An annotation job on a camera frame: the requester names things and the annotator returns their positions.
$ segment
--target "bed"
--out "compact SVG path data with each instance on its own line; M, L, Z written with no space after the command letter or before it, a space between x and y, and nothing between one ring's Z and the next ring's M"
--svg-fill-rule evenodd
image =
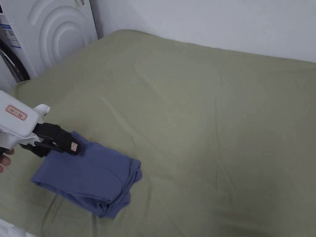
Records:
M120 30L12 94L142 162L115 219L30 179L17 147L0 218L37 236L315 236L316 64Z

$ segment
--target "white wall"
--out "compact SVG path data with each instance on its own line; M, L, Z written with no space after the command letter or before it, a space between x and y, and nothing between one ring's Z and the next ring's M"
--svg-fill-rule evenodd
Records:
M90 0L99 37L119 29L316 62L315 0Z

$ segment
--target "washing machine door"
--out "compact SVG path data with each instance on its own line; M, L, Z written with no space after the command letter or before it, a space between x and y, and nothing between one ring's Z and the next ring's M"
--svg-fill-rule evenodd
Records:
M0 57L10 70L14 80L19 83L30 79L25 67L14 52L0 40Z

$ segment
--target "sticker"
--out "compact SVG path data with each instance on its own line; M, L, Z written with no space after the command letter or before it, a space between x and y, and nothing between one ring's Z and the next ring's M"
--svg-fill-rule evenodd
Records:
M7 38L7 40L9 41L9 44L11 45L11 47L14 48L21 48L18 40L16 39L13 30L11 29L10 25L6 25L6 24L0 24L1 29L3 30L5 37Z
M27 118L27 114L23 113L22 111L18 110L17 108L13 107L12 105L9 105L6 109L7 112L10 114L18 117L21 120L25 120Z
M77 9L80 9L82 5L84 5L84 0L75 0L75 4Z
M78 146L78 144L76 144L76 143L71 143L71 150L72 150L72 151L76 151L76 150L77 150L77 146Z

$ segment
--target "washing machine label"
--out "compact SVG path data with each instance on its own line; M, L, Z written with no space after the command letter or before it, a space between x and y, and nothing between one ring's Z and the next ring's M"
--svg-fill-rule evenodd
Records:
M79 10L82 5L84 5L84 0L75 0L77 9Z
M11 47L21 48L18 40L16 39L16 37L13 33L13 30L11 29L11 26L6 25L6 24L0 24L0 27L4 31L5 37L9 41L9 44L11 45Z

